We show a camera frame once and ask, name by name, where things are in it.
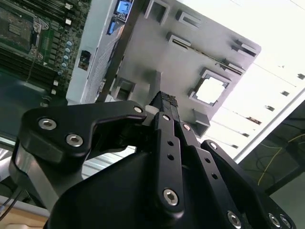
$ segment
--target wire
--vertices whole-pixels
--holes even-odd
[[[270,148],[270,149],[280,149],[281,147],[275,147],[275,146],[266,146],[264,145],[263,143],[261,143],[262,146],[265,146],[267,148]]]
[[[290,125],[290,124],[288,124],[288,123],[281,123],[281,124],[282,124],[282,125],[287,125],[287,126],[294,127],[294,128],[296,128],[296,129],[298,129],[298,130],[303,130],[303,129],[301,129],[301,128],[295,126],[295,125]]]
[[[296,137],[290,139],[288,142],[290,143],[290,142],[292,142],[292,141],[294,141],[294,140],[296,140],[296,139],[298,139],[298,138],[300,138],[300,137],[303,137],[303,136],[305,136],[305,134],[298,135],[298,136],[296,136]],[[281,151],[283,148],[279,148],[279,147],[278,147],[278,149],[279,149],[279,150],[278,150],[278,151],[276,152],[276,154],[271,158],[269,164],[268,164],[267,167],[265,168],[265,170],[264,170],[264,172],[263,172],[261,178],[259,178],[257,185],[260,185],[261,180],[263,179],[263,177],[264,177],[264,175],[265,175],[267,169],[269,168],[269,166],[271,165],[271,163],[273,162],[273,160],[275,159],[275,157],[280,153],[280,151]]]
[[[259,171],[259,170],[255,170],[255,169],[245,169],[245,171],[263,173],[263,171]],[[266,172],[266,174],[268,174],[272,178],[273,183],[275,184],[275,177],[269,172]]]
[[[283,149],[283,148],[280,148],[280,149],[276,152],[276,154],[271,158],[269,164],[266,166],[266,168],[265,168],[263,174],[261,175],[261,178],[259,178],[259,180],[258,180],[258,183],[257,183],[258,186],[260,185],[261,180],[263,179],[263,177],[264,177],[264,175],[265,175],[267,169],[269,168],[269,166],[271,165],[271,163],[273,162],[273,160],[275,159],[275,157],[280,153],[280,151],[281,151],[282,149]]]
[[[6,215],[10,212],[10,210],[13,208],[13,206],[16,204],[18,198],[21,196],[21,194],[23,193],[23,190],[20,190],[18,195],[16,196],[16,198],[13,200],[13,202],[11,203],[11,205],[5,210],[5,212],[0,216],[0,221],[2,221],[4,219],[4,217],[6,217]]]
[[[302,136],[305,136],[305,134],[301,134],[301,135],[299,135],[297,137],[294,137],[293,139],[289,140],[288,142],[292,142],[292,141],[294,141],[294,140],[296,140],[296,139],[298,139],[298,138],[300,138]]]

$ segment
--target black cable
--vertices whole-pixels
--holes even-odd
[[[11,194],[13,195],[14,191],[13,191],[13,189],[10,186],[8,186],[8,185],[6,185],[4,183],[0,183],[0,185],[3,185],[5,187],[7,187],[10,190]]]
[[[16,204],[18,198],[21,196],[21,194],[23,193],[23,190],[20,190],[18,195],[16,196],[16,198],[13,200],[13,202],[11,203],[11,205],[5,210],[5,212],[0,216],[0,221],[2,221],[4,219],[4,217],[6,217],[6,215],[10,212],[10,210],[13,208],[13,206]]]
[[[291,127],[294,127],[294,128],[296,128],[296,129],[298,129],[298,130],[303,130],[303,129],[301,129],[300,127],[297,127],[297,126],[295,126],[295,125],[291,125],[291,124],[288,124],[288,123],[281,123],[282,125],[287,125],[287,126],[291,126]]]

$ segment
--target screw hole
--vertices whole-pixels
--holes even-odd
[[[217,180],[218,179],[218,176],[215,174],[215,173],[212,173],[212,177]]]
[[[167,158],[170,159],[171,161],[174,161],[174,160],[175,160],[175,158],[174,158],[173,155],[171,155],[171,154],[168,154],[168,155],[167,155]]]

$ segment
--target circuit board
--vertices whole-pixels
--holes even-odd
[[[0,71],[65,95],[91,0],[0,0]]]

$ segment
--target electronic component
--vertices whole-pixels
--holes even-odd
[[[117,18],[119,18],[123,22],[126,22],[127,19],[128,19],[128,15],[130,13],[130,10],[132,8],[132,3],[133,3],[132,0],[130,0],[130,1],[126,1],[126,0],[118,1],[118,5],[117,5],[115,13],[114,13],[117,16]]]
[[[121,21],[116,20],[116,18],[112,18],[107,34],[111,35],[113,34],[118,28],[120,28],[121,26],[123,26],[124,24]]]
[[[52,82],[57,80],[57,72],[65,63],[63,79],[58,81],[58,91],[65,96],[72,77],[67,67],[75,64],[82,37],[80,30],[91,7],[91,1],[78,2],[0,0],[0,55],[3,56],[0,72],[10,72],[51,93]]]
[[[87,71],[88,68],[89,68],[89,64],[90,64],[90,57],[91,57],[91,53],[90,52],[82,51],[78,67],[83,69],[83,70],[85,70],[85,71]]]

